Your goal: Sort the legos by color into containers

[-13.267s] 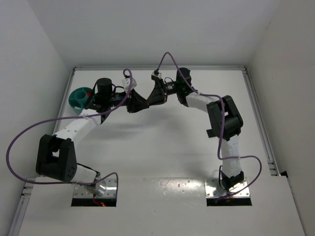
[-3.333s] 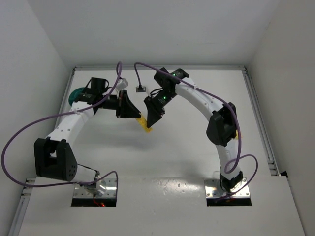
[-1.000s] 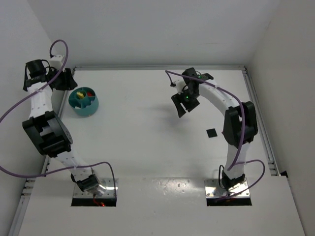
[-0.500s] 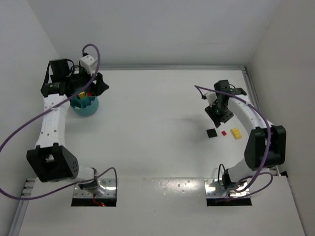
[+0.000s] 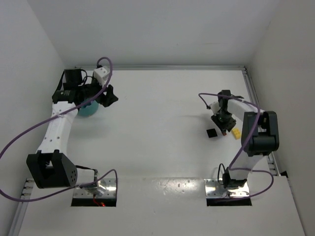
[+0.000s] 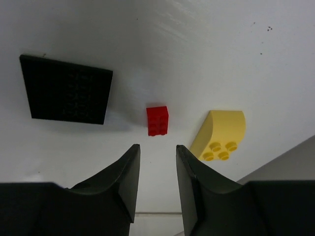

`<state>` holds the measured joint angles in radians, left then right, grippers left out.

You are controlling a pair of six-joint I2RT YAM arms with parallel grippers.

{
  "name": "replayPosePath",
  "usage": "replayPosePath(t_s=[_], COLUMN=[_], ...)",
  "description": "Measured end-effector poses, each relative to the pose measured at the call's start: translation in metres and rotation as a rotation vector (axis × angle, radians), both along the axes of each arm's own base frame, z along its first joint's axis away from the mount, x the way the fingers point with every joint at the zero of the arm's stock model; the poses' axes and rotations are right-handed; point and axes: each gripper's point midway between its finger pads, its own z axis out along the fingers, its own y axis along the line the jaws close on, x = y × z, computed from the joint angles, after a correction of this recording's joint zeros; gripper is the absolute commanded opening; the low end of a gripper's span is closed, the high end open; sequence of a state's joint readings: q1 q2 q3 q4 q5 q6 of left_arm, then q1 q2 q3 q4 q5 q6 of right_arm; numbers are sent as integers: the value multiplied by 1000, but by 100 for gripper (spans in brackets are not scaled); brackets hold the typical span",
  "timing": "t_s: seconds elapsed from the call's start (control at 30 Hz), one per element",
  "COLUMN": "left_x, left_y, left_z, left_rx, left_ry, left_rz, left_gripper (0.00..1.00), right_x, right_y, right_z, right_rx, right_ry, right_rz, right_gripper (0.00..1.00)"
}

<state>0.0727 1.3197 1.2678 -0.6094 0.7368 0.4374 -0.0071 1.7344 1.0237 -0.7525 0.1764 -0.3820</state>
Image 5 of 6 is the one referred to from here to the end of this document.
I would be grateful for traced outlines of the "black lego plate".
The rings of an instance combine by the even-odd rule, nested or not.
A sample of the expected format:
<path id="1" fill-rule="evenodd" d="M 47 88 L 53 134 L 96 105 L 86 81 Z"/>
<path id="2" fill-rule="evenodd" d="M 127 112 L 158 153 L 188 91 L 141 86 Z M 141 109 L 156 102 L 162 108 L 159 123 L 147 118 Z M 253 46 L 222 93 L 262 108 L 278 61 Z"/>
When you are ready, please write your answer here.
<path id="1" fill-rule="evenodd" d="M 218 136 L 218 134 L 214 128 L 207 129 L 206 132 L 207 132 L 208 138 L 214 138 L 214 137 Z"/>

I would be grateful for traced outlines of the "yellow lego brick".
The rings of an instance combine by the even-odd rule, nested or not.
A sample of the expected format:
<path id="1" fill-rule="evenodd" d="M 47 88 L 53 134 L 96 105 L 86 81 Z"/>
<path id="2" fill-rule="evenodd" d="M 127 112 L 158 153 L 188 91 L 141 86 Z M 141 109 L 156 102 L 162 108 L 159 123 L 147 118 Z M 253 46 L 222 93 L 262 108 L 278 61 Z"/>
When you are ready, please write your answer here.
<path id="1" fill-rule="evenodd" d="M 242 136 L 242 133 L 241 133 L 241 131 L 240 131 L 238 128 L 233 128 L 233 129 L 231 130 L 231 133 L 232 133 L 233 137 L 234 137 L 236 140 L 240 139 L 241 136 Z"/>

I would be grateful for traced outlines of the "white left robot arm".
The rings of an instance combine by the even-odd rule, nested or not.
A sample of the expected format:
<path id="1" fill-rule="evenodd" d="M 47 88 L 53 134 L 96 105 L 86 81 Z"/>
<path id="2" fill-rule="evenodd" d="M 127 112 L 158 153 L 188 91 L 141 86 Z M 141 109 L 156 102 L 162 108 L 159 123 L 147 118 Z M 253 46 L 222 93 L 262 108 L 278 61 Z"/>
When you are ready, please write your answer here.
<path id="1" fill-rule="evenodd" d="M 71 127 L 79 110 L 92 103 L 91 98 L 108 107 L 118 101 L 108 84 L 110 69 L 97 66 L 91 82 L 82 69 L 66 69 L 52 95 L 52 120 L 35 154 L 27 157 L 28 169 L 40 189 L 73 187 L 78 178 L 77 167 L 67 156 Z"/>

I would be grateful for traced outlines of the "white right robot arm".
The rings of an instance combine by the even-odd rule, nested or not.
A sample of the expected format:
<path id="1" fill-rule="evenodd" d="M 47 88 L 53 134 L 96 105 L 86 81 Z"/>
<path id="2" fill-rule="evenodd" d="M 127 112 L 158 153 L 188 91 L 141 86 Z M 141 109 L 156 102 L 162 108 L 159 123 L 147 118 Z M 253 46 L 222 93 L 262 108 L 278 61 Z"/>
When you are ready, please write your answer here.
<path id="1" fill-rule="evenodd" d="M 218 101 L 210 105 L 211 120 L 223 135 L 236 125 L 236 116 L 242 121 L 241 147 L 222 175 L 224 188 L 244 186 L 248 175 L 263 156 L 279 148 L 278 118 L 274 111 L 264 111 L 259 106 L 222 90 Z"/>

